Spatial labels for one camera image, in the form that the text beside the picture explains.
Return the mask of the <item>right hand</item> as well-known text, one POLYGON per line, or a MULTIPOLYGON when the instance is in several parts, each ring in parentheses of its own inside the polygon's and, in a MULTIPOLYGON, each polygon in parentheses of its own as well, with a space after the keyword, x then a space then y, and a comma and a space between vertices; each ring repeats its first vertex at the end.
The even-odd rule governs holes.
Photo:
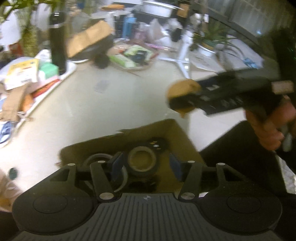
POLYGON ((280 128, 287 124, 290 125, 291 136, 295 139, 295 107, 286 95, 265 121, 261 121, 249 110, 245 111, 245 117, 257 135, 259 143, 268 151, 277 150, 281 146, 285 137, 280 128))

